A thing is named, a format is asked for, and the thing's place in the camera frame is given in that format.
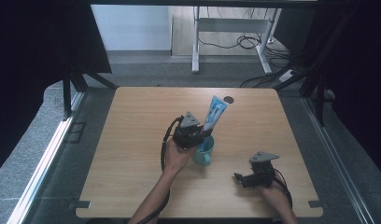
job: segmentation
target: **aluminum rail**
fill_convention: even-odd
[[[342,186],[345,189],[345,192],[347,194],[347,197],[351,201],[355,212],[357,213],[357,216],[360,219],[360,223],[362,224],[374,224],[374,219],[372,218],[372,215],[369,211],[369,208],[362,198],[359,189],[354,184],[353,180],[351,179],[350,175],[347,172],[347,169],[345,165],[343,164],[342,160],[340,159],[339,154],[337,153],[337,150],[328,135],[327,131],[324,127],[322,127],[314,113],[314,107],[311,105],[310,100],[302,98],[303,104],[307,110],[307,113],[312,120],[313,126],[316,128],[317,134],[319,138],[321,139],[322,144],[324,145],[324,149],[327,152],[327,155],[333,165],[334,170],[338,174],[338,177],[342,183]]]
[[[74,111],[71,116],[67,120],[63,120],[59,123],[59,126],[56,129],[53,137],[51,138],[48,147],[46,148],[39,164],[36,166],[36,169],[31,177],[30,181],[25,187],[22,196],[19,198],[19,201],[14,208],[12,215],[10,216],[7,224],[20,224],[22,223],[31,208],[31,205],[34,202],[36,194],[42,186],[43,180],[45,179],[49,168],[56,156],[56,153],[64,140],[65,134],[67,133],[71,123],[73,121],[74,116],[77,113],[78,106],[84,96],[84,93],[77,92],[74,95],[74,99],[72,100],[72,111]]]

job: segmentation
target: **hand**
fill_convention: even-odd
[[[177,175],[188,163],[196,147],[190,147],[188,149],[180,148],[173,138],[167,141],[166,152],[164,155],[165,165],[164,172],[173,172]]]
[[[275,173],[275,177],[280,181],[283,181],[281,176],[277,173]],[[270,187],[266,188],[259,186],[257,187],[257,190],[261,193],[265,201],[280,215],[284,224],[298,223],[298,220],[289,205],[289,200],[280,185],[273,181]]]

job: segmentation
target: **blue cup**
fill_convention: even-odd
[[[197,147],[193,153],[193,160],[201,165],[209,165],[211,163],[211,153],[214,149],[214,138],[208,136],[203,143]]]

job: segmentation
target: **gray floor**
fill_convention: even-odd
[[[262,68],[254,57],[203,57],[200,74],[191,72],[189,57],[171,57],[163,53],[109,52],[113,74],[102,74],[120,86],[177,86],[177,87],[239,87],[246,79],[261,76]],[[75,122],[84,125],[83,135],[77,132],[66,136],[53,166],[25,223],[86,223],[76,217],[74,202],[79,198],[94,150],[102,131],[114,91],[86,77],[90,85]],[[351,200],[324,150],[318,132],[309,118],[297,90],[302,81],[279,92],[289,124],[311,175],[324,215],[300,218],[300,223],[360,223]],[[62,119],[62,85],[57,83],[46,90],[45,103],[11,158],[0,171],[0,223],[6,223],[21,197],[43,151]],[[336,147],[362,198],[372,212],[375,223],[381,223],[381,174],[362,147],[331,110],[324,106],[326,130]],[[205,223],[258,223],[256,219],[213,220]]]

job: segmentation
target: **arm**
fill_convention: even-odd
[[[140,204],[134,215],[128,222],[129,224],[137,223],[146,216],[154,212],[163,202],[179,172],[188,163],[191,154],[197,147],[187,150],[179,148],[174,140],[170,138],[167,141],[167,149],[164,155],[165,165],[161,177],[155,187],[150,191],[148,196]],[[158,216],[153,218],[149,223],[156,223]]]
[[[282,181],[279,175],[276,175],[275,177]],[[284,190],[275,181],[272,182],[272,185],[269,188],[257,187],[257,189],[260,191],[264,200],[280,215],[283,224],[298,223]]]

